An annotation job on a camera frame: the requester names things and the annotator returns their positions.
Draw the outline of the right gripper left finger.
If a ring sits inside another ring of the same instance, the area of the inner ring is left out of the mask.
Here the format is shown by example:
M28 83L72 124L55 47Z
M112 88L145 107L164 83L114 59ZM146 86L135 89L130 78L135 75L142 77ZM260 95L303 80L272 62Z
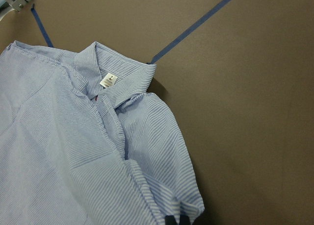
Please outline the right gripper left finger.
M177 225L175 217L173 215L165 216L165 225Z

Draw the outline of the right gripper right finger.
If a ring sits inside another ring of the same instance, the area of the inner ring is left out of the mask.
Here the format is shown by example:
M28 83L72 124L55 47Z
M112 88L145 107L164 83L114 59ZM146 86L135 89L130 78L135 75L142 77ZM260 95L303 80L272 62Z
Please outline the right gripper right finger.
M191 225L190 218L187 215L180 215L179 225Z

